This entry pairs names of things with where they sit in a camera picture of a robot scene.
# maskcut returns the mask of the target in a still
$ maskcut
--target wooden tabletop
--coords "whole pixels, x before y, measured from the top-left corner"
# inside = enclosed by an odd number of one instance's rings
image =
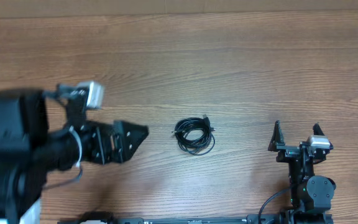
[[[129,162],[83,163],[77,184],[42,194],[42,223],[91,210],[118,217],[257,213],[288,187],[288,166],[267,146],[276,120],[289,145],[319,122],[335,150],[315,173],[334,179],[336,223],[358,223],[358,11],[248,12],[0,20],[0,89],[96,80],[91,119],[146,124]],[[215,148],[179,150],[176,122],[207,114]],[[65,122],[48,102],[52,129]],[[73,169],[49,175],[72,178]],[[265,212],[289,204],[288,195]]]

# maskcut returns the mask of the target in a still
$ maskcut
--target wooden table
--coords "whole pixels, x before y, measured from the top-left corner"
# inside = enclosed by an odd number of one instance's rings
[[[42,195],[42,223],[90,210],[118,217],[257,213],[288,186],[268,152],[274,121],[287,144],[319,122],[335,146],[315,168],[333,178],[336,223],[358,223],[358,11],[253,12],[0,20],[0,89],[97,80],[104,107],[91,119],[125,119],[150,136],[123,165],[84,163],[81,181]],[[171,131],[209,115],[215,148],[195,157]],[[65,118],[48,102],[52,129]],[[49,176],[49,183],[77,170]],[[265,212],[288,205],[288,196]]]

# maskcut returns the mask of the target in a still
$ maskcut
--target white cable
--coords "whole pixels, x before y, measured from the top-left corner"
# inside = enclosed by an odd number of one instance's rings
[[[76,167],[80,167],[81,159],[82,159],[82,143],[81,143],[81,138],[80,138],[80,136],[78,135],[78,133],[74,130],[74,127],[73,127],[73,126],[71,126],[68,131],[69,131],[70,134],[75,138],[75,141],[76,141],[77,144],[78,144],[78,150],[79,150],[80,156],[78,157],[78,161],[77,161],[77,163],[75,164],[75,166],[76,166]]]

